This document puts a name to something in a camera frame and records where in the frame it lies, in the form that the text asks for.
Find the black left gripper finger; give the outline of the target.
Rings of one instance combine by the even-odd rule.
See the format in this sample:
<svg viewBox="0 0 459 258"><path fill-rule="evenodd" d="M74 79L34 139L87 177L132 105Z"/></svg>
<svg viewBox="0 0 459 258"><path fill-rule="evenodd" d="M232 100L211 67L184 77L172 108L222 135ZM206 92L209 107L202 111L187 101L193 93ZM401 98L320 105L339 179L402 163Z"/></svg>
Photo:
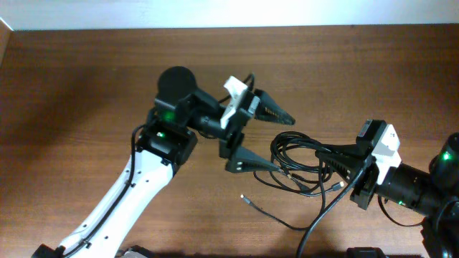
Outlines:
<svg viewBox="0 0 459 258"><path fill-rule="evenodd" d="M230 173L245 173L254 171L279 171L274 163L265 160L242 146L235 149L225 165L225 170Z"/></svg>
<svg viewBox="0 0 459 258"><path fill-rule="evenodd" d="M255 89L260 102L255 111L255 119L282 125L294 125L295 119L282 109L265 91Z"/></svg>

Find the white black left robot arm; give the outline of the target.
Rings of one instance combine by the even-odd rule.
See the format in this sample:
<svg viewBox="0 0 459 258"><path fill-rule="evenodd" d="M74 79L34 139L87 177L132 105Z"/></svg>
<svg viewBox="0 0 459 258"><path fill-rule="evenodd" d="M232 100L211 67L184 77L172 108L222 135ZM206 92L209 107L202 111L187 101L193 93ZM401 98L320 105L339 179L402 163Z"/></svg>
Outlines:
<svg viewBox="0 0 459 258"><path fill-rule="evenodd" d="M254 77L224 83L228 104L199 88L182 66L161 73L154 106L131 135L131 155L116 182L90 215L60 245L41 244L34 257L115 257L128 232L161 189L187 162L202 133L219 141L219 157L230 173L279 171L279 167L242 146L251 119L294 125L295 119Z"/></svg>

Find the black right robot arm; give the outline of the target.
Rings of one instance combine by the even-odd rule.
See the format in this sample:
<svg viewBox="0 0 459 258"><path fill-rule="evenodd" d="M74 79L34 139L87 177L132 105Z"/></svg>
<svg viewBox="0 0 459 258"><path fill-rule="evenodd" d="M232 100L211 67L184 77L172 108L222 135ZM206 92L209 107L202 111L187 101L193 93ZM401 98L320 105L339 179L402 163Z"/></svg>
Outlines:
<svg viewBox="0 0 459 258"><path fill-rule="evenodd" d="M316 157L337 172L352 188L350 199L367 209L372 197L383 199L424 216L422 244L430 257L458 256L458 134L451 134L424 172L405 163L388 170L377 183L376 159L358 156L355 145L333 147Z"/></svg>

